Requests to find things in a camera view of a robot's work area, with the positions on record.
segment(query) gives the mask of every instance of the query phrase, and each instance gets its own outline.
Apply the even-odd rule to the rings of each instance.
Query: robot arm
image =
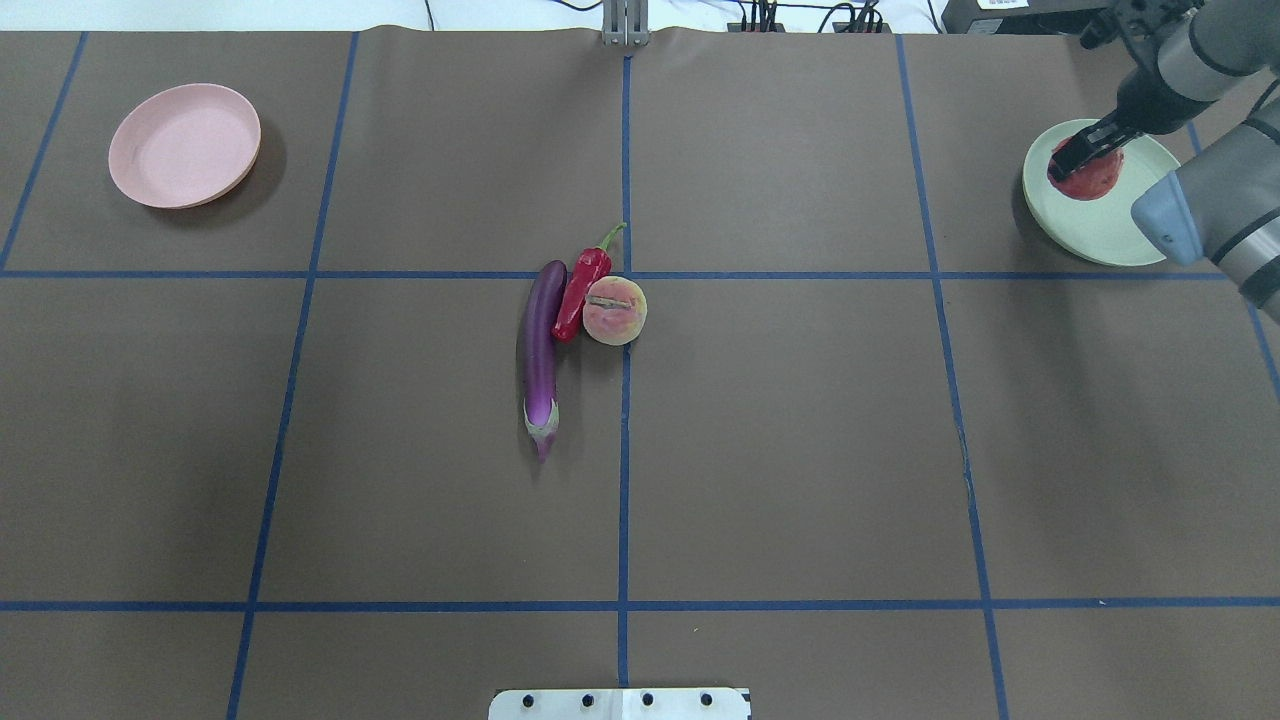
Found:
[[[1143,133],[1174,132],[1263,68],[1280,74],[1280,0],[1210,0],[1190,19],[1187,6],[1120,0],[1112,8],[1103,24],[1124,37],[1138,68],[1116,109],[1053,155],[1051,174],[1062,179]],[[1161,12],[1175,19],[1135,41],[1134,31],[1147,29],[1142,18]],[[1083,42],[1106,35],[1103,27]],[[1280,322],[1280,100],[1156,183],[1133,218],[1166,256],[1180,264],[1207,256]]]

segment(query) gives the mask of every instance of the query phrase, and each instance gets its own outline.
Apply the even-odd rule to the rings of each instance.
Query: red chili pepper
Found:
[[[568,287],[564,288],[561,311],[556,315],[556,324],[552,327],[552,334],[556,340],[568,342],[577,337],[577,331],[582,328],[582,305],[586,304],[586,291],[591,288],[591,283],[609,274],[609,270],[613,269],[613,260],[609,259],[608,252],[609,242],[625,227],[627,224],[622,223],[613,228],[609,234],[604,236],[600,245],[588,247],[577,256],[573,275],[568,281]]]

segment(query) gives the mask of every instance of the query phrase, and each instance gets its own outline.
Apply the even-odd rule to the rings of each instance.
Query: purple eggplant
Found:
[[[525,361],[525,429],[538,446],[538,461],[545,462],[559,428],[556,405],[556,342],[552,325],[564,297],[568,268],[552,260],[538,273],[525,305],[521,328]]]

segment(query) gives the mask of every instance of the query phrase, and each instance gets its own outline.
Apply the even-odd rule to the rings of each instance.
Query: pink plate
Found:
[[[152,208],[191,208],[244,179],[262,140],[253,105],[193,83],[152,95],[124,118],[106,164],[120,192]]]

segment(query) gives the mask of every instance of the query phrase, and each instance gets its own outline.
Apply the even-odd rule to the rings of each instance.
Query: light green plate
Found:
[[[1165,259],[1129,217],[1129,208],[1178,169],[1178,159],[1165,146],[1142,136],[1124,146],[1124,165],[1116,186],[1097,200],[1073,200],[1048,182],[1053,147],[1096,120],[1069,120],[1044,131],[1023,161],[1023,195],[1044,232],[1071,252],[1102,265],[1133,268]]]

